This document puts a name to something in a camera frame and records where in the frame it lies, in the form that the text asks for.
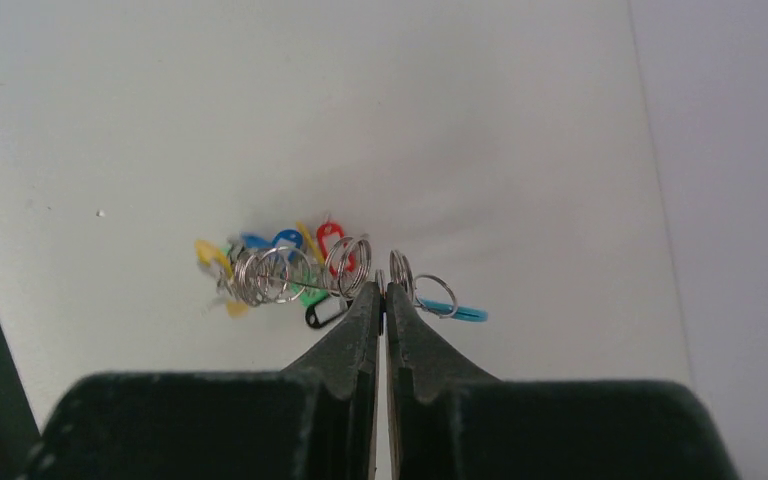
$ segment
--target black key tag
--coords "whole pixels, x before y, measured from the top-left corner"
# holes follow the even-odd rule
[[[307,323],[307,326],[310,328],[320,329],[340,318],[348,311],[348,309],[348,306],[343,306],[343,300],[340,297],[328,295],[322,300],[307,307],[307,310],[305,311],[305,323]]]

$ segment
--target red key tag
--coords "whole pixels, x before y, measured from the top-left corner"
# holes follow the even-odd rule
[[[328,252],[330,252],[331,249],[337,245],[337,242],[339,242],[340,239],[345,236],[346,234],[343,232],[343,227],[332,221],[323,223],[316,230],[316,239],[319,242],[319,248],[322,250],[322,254],[326,256],[328,255]],[[348,244],[348,242],[344,242],[343,246],[348,246]],[[333,266],[329,267],[329,269],[331,270],[331,275],[337,275],[337,270]],[[349,261],[348,265],[346,266],[346,270],[353,272],[354,269],[355,255],[351,254],[349,255]]]

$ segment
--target key tag bundle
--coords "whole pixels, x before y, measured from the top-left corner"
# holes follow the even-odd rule
[[[242,232],[223,248],[205,240],[196,241],[195,247],[199,263],[216,280],[220,298],[214,303],[224,303],[230,317],[245,315],[250,307],[298,300],[305,307],[305,323],[314,329],[348,311],[367,281],[372,263],[367,236],[347,236],[330,215],[315,229],[296,222],[295,229],[281,230],[272,240]],[[375,280],[382,288],[383,276],[383,271],[376,272]],[[390,252],[390,276],[417,308],[440,318],[487,320],[485,311],[459,306],[452,289],[439,277],[414,277],[407,258],[398,250]],[[415,281],[419,279],[440,285],[451,303],[418,297]]]

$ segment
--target plastic key tag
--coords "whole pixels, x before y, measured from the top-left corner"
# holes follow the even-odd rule
[[[306,283],[309,283],[312,285],[317,284],[316,274],[313,272],[308,272],[308,274],[304,277],[304,280]],[[299,290],[301,290],[302,287],[296,284],[292,284],[290,288],[292,288],[294,292],[298,292]],[[307,287],[304,293],[302,293],[301,296],[299,297],[299,301],[302,302],[302,305],[305,308],[307,308],[311,305],[321,302],[327,296],[328,296],[328,292],[326,292],[325,290]]]
[[[322,250],[323,255],[328,255],[327,252],[330,252],[331,249],[334,248],[334,245],[337,245],[337,242],[345,236],[346,234],[343,232],[343,227],[330,220],[320,225],[316,230],[316,239],[319,241],[319,248]],[[331,270],[331,275],[337,275],[337,270],[333,266],[329,267],[329,269]],[[355,256],[354,254],[351,254],[349,255],[346,270],[353,272],[354,269]]]
[[[304,237],[301,233],[292,228],[278,232],[278,234],[275,235],[275,238],[272,239],[273,247],[294,247],[301,249],[302,245],[304,245]],[[287,260],[292,262],[295,258],[296,252],[289,252]]]
[[[305,323],[314,329],[319,329],[340,318],[348,311],[348,306],[343,306],[340,297],[328,295],[319,302],[307,307],[305,311]]]
[[[240,235],[240,239],[246,248],[272,248],[272,242],[253,233],[243,233]]]
[[[318,246],[316,246],[316,243],[313,241],[313,237],[311,237],[310,232],[308,231],[305,224],[302,222],[296,222],[296,228],[299,230],[299,233],[302,234],[302,237],[304,237],[304,243],[310,247],[310,251],[313,252],[313,256],[316,258],[316,261],[319,262],[320,265],[325,265],[325,257],[322,256],[322,251],[319,250]]]
[[[434,300],[428,300],[427,298],[421,298],[422,305],[435,315],[448,315],[452,311],[452,304],[435,302]],[[482,323],[487,321],[487,312],[479,310],[477,308],[461,307],[455,311],[452,315],[455,320],[463,320],[464,322]]]
[[[196,240],[195,247],[199,262],[208,266],[219,264],[222,267],[224,278],[231,278],[231,262],[228,261],[228,257],[225,256],[222,250],[206,240]],[[249,306],[242,302],[227,300],[225,302],[225,310],[228,312],[228,316],[234,318],[245,315],[249,310]]]

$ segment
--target gray wall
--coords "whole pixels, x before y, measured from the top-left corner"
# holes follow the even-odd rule
[[[698,393],[768,478],[768,1],[632,0]]]

